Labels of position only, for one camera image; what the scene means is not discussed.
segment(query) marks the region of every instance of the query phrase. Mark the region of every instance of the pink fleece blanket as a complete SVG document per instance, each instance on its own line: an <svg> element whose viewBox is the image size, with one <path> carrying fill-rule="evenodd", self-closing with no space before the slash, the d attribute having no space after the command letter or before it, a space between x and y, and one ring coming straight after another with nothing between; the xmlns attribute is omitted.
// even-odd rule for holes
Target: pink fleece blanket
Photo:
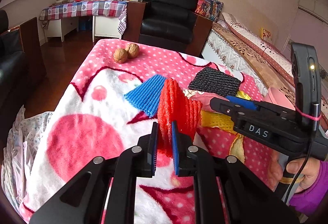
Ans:
<svg viewBox="0 0 328 224"><path fill-rule="evenodd" d="M124 94L161 74L187 89L197 72L205 66L216 68L242 81L240 89L254 100L262 100L254 79L225 66L161 48L140 44L140 54L124 64L112 56L130 42L118 39L98 41L66 89L40 142L27 195L20 213L28 222L32 214L95 156L119 156L151 131L153 121L125 99ZM197 129L209 152L228 155L235 136L218 128ZM248 166L267 183L270 149L244 139ZM152 179L138 178L135 223L194 223L193 179L177 178L173 160L157 156Z"/></svg>

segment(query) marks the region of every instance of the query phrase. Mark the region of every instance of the yellow foam net sleeve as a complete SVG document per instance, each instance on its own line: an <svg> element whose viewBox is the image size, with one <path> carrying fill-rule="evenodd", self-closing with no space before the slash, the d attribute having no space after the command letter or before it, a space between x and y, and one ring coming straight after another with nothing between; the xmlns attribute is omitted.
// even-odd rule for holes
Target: yellow foam net sleeve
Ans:
<svg viewBox="0 0 328 224"><path fill-rule="evenodd" d="M243 99L246 99L246 100L251 100L251 97L248 94L241 91L241 90L239 90L237 92L236 97L243 98Z"/></svg>
<svg viewBox="0 0 328 224"><path fill-rule="evenodd" d="M229 155L234 155L238 158L242 163L245 162L245 154L244 154L244 146L243 146L243 135L237 133L233 130L233 122L231 117L201 110L201 125L203 127L209 128L220 128L223 131L230 132L231 134L236 135L236 138L233 140L232 144L230 145Z"/></svg>
<svg viewBox="0 0 328 224"><path fill-rule="evenodd" d="M231 117L224 114L205 111L205 110L201 110L200 115L201 115L201 125L203 127L209 127L209 128L217 127L226 132L237 134L237 132L233 130L233 122L231 120Z"/></svg>

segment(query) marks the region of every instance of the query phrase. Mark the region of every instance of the pillow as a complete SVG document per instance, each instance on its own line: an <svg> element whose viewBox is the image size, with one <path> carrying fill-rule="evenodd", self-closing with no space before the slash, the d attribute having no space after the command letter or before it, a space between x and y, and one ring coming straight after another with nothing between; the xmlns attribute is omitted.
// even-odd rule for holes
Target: pillow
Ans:
<svg viewBox="0 0 328 224"><path fill-rule="evenodd" d="M195 13L216 21L222 10L223 3L218 0L198 0Z"/></svg>
<svg viewBox="0 0 328 224"><path fill-rule="evenodd" d="M292 64L273 45L263 41L251 31L241 25L236 18L227 13L222 13L229 29L245 44L259 53L275 70L283 76L292 86L294 78L292 74Z"/></svg>
<svg viewBox="0 0 328 224"><path fill-rule="evenodd" d="M220 24L225 29L229 29L227 23L224 20L218 19L218 21L216 23Z"/></svg>

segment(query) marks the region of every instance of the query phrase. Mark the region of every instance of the pink pillow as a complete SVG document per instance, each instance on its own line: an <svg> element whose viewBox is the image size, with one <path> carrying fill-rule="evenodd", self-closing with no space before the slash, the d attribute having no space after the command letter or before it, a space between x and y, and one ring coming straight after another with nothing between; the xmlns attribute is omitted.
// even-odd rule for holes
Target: pink pillow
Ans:
<svg viewBox="0 0 328 224"><path fill-rule="evenodd" d="M292 74L292 64L271 44L263 41L261 38L249 31L237 19L227 13L222 13L229 29L245 44L259 53L276 71L282 75L292 86L294 78Z"/></svg>
<svg viewBox="0 0 328 224"><path fill-rule="evenodd" d="M267 95L264 97L264 101L273 103L275 105L279 105L284 108L289 108L291 110L295 110L295 107L288 100L288 98L280 92L278 89L270 87L268 89Z"/></svg>

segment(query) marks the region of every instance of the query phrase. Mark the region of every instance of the finger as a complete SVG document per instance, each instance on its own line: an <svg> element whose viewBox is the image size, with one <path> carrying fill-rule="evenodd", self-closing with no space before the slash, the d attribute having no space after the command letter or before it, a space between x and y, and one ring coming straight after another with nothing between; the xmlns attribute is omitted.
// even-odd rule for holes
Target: finger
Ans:
<svg viewBox="0 0 328 224"><path fill-rule="evenodd" d="M276 150L273 150L272 154L271 154L271 160L274 162L278 162L279 155L280 155L279 152L277 152Z"/></svg>
<svg viewBox="0 0 328 224"><path fill-rule="evenodd" d="M287 171L289 173L296 174L304 162L304 158L297 159L290 162L287 165ZM320 170L320 161L314 158L309 158L302 174L304 174L304 179L300 182L300 185L296 189L296 193L304 191L310 188L316 181Z"/></svg>
<svg viewBox="0 0 328 224"><path fill-rule="evenodd" d="M270 171L268 171L268 183L269 183L269 188L273 191L275 185L277 184L277 181L275 180L274 176Z"/></svg>
<svg viewBox="0 0 328 224"><path fill-rule="evenodd" d="M318 174L316 174L314 176L305 175L304 179L300 182L300 185L297 189L300 188L301 189L300 192L301 192L301 191L304 191L304 190L310 188L315 183L317 177L318 177Z"/></svg>
<svg viewBox="0 0 328 224"><path fill-rule="evenodd" d="M300 158L293 160L287 164L286 170L289 173L296 174L298 170L301 168L305 158ZM314 158L309 158L306 163L304 169L302 170L302 174L309 177L317 177L320 169L320 161Z"/></svg>
<svg viewBox="0 0 328 224"><path fill-rule="evenodd" d="M279 163L277 161L276 162L272 161L272 163L270 165L270 168L269 168L269 171L271 172L271 174L273 175L273 177L276 181L281 180L283 171L282 171L282 168L281 168L281 166L279 165Z"/></svg>

